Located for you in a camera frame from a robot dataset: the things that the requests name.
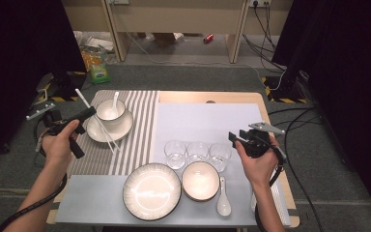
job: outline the white cup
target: white cup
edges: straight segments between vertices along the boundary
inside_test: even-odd
[[[111,99],[101,102],[96,108],[96,114],[108,129],[121,124],[125,112],[126,105],[120,100],[116,101],[116,107],[113,107],[113,100]]]
[[[217,172],[222,172],[231,158],[231,148],[227,144],[215,143],[211,145],[209,162]]]
[[[180,169],[186,163],[186,145],[182,141],[168,141],[164,153],[167,165],[172,169]]]
[[[191,142],[186,147],[188,154],[188,163],[196,161],[207,161],[209,147],[204,142]]]

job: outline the ceramic dish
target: ceramic dish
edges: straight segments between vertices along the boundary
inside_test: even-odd
[[[110,133],[110,136],[113,138],[113,140],[120,140],[128,135],[128,132],[131,130],[132,126],[133,116],[130,111],[126,110],[125,114],[123,114],[122,116],[122,123],[115,127],[107,128],[107,131]],[[104,136],[104,133],[101,130],[101,127],[96,118],[90,118],[86,127],[86,131],[93,140],[98,142],[107,142],[107,139]]]
[[[170,214],[179,203],[182,184],[177,174],[161,163],[135,169],[123,187],[126,208],[135,217],[157,220]]]
[[[120,121],[125,114],[126,105],[123,101],[116,100],[116,108],[113,108],[113,100],[103,101],[96,108],[96,114],[100,119],[106,122]]]
[[[207,201],[218,192],[219,175],[207,162],[193,162],[183,172],[183,190],[195,201]]]

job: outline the yellow black tape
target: yellow black tape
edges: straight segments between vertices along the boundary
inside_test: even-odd
[[[306,103],[306,100],[305,99],[298,99],[298,98],[295,98],[295,99],[293,99],[293,98],[275,98],[272,95],[273,90],[271,90],[270,87],[266,85],[267,78],[266,77],[262,77],[262,81],[263,81],[264,85],[266,86],[265,92],[266,92],[267,98],[268,98],[268,100],[270,102]]]
[[[78,95],[75,92],[65,93],[62,91],[62,89],[59,89],[56,84],[52,83],[53,77],[49,80],[49,82],[44,86],[44,89],[46,90],[46,93],[49,95],[47,96],[48,101],[52,102],[75,102],[78,99]],[[43,101],[45,98],[45,95],[41,95],[39,97],[39,101]]]

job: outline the saucer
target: saucer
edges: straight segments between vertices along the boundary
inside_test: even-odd
[[[149,163],[135,169],[123,187],[123,200],[132,215],[157,220],[170,214],[180,201],[182,184],[167,165]]]
[[[107,128],[107,131],[109,132],[112,139],[115,141],[120,140],[128,135],[128,132],[131,130],[132,126],[133,116],[130,111],[126,110],[126,112],[122,116],[122,122],[113,128]],[[107,142],[107,139],[103,131],[101,130],[100,124],[94,117],[90,118],[86,127],[86,131],[93,140],[98,142]]]

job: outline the wall outlet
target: wall outlet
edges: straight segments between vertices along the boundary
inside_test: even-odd
[[[271,0],[250,0],[249,7],[254,7],[254,1],[258,2],[257,8],[265,8],[267,4],[268,6],[271,4]]]

